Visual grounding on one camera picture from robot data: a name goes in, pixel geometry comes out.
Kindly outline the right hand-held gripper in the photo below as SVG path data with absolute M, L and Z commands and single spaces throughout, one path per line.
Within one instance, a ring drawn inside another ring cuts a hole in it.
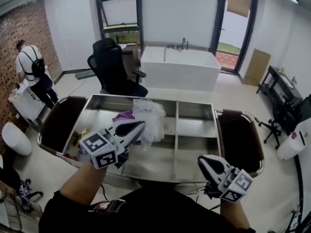
M 239 202 L 253 182 L 244 169 L 230 166 L 221 156 L 201 155 L 198 157 L 198 166 L 208 180 L 204 193 L 210 198 Z

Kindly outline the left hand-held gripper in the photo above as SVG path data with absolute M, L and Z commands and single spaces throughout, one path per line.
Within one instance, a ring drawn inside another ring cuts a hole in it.
M 120 168 L 129 158 L 128 149 L 145 129 L 144 121 L 122 120 L 112 128 L 90 132 L 79 140 L 80 148 L 96 169 Z

